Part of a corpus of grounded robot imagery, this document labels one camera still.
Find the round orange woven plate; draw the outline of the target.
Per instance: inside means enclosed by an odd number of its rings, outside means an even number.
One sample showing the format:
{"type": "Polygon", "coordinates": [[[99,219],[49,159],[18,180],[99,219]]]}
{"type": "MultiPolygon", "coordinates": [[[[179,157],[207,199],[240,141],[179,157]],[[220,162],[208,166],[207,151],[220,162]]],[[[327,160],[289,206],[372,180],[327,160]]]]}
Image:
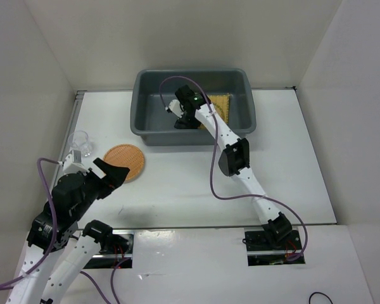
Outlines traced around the round orange woven plate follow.
{"type": "Polygon", "coordinates": [[[108,150],[103,160],[116,167],[126,167],[130,171],[125,179],[132,182],[138,178],[145,167],[144,153],[132,144],[120,144],[108,150]]]}

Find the square bamboo mat tray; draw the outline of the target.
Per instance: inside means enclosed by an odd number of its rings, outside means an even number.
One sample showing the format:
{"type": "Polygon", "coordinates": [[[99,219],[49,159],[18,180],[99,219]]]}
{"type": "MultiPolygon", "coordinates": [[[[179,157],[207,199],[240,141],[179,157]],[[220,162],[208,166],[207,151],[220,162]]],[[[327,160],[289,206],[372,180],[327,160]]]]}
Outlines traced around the square bamboo mat tray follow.
{"type": "MultiPolygon", "coordinates": [[[[228,103],[230,105],[230,95],[229,94],[219,94],[219,95],[208,94],[207,97],[209,98],[210,102],[212,103],[214,110],[215,110],[215,107],[214,107],[215,103],[228,103]]],[[[215,110],[215,117],[216,118],[219,117],[219,114],[216,112],[216,110],[215,110]]]]}

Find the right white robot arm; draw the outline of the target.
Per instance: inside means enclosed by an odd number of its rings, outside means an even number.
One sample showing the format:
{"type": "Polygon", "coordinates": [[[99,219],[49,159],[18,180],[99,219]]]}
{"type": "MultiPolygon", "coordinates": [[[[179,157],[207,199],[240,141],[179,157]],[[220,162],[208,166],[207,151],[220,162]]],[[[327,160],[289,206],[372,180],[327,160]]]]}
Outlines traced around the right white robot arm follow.
{"type": "Polygon", "coordinates": [[[221,154],[218,166],[221,172],[237,182],[245,191],[243,198],[251,198],[252,205],[263,227],[265,242],[272,249],[280,248],[292,231],[292,225],[258,182],[250,167],[250,145],[247,139],[236,135],[217,113],[214,106],[204,104],[194,114],[184,110],[177,99],[170,102],[168,111],[179,119],[205,126],[213,136],[221,154]]]}

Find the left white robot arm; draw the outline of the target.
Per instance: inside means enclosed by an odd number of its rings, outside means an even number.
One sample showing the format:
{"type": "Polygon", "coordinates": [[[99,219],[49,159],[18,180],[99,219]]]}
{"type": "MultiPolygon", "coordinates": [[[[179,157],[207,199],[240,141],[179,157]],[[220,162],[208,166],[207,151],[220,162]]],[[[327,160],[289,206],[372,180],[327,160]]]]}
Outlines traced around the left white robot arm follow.
{"type": "Polygon", "coordinates": [[[61,262],[78,222],[96,201],[109,196],[127,178],[130,170],[97,158],[94,164],[104,173],[97,176],[80,161],[65,160],[63,176],[51,190],[43,211],[33,220],[26,240],[20,274],[11,284],[8,303],[59,303],[89,260],[98,253],[123,253],[128,241],[98,220],[83,229],[72,251],[61,262]]]}

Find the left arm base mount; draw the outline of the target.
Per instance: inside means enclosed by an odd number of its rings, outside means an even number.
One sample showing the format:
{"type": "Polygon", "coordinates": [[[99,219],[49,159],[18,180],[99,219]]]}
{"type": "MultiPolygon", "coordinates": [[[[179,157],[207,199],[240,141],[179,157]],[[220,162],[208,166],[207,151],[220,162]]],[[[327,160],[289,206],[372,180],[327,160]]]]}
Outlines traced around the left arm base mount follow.
{"type": "Polygon", "coordinates": [[[84,270],[113,269],[117,265],[120,269],[132,268],[134,231],[114,230],[113,234],[117,239],[116,243],[93,255],[84,270]]]}

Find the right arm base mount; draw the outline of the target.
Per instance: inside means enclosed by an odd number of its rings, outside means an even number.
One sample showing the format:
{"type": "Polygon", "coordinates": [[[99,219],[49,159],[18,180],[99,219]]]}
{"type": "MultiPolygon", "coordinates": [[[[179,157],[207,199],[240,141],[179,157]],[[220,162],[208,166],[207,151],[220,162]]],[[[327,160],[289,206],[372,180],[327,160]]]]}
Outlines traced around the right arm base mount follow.
{"type": "Polygon", "coordinates": [[[293,229],[283,242],[275,245],[269,244],[262,229],[246,229],[242,243],[246,246],[250,267],[305,264],[303,255],[296,260],[288,260],[289,257],[299,254],[302,249],[297,229],[293,229]]]}

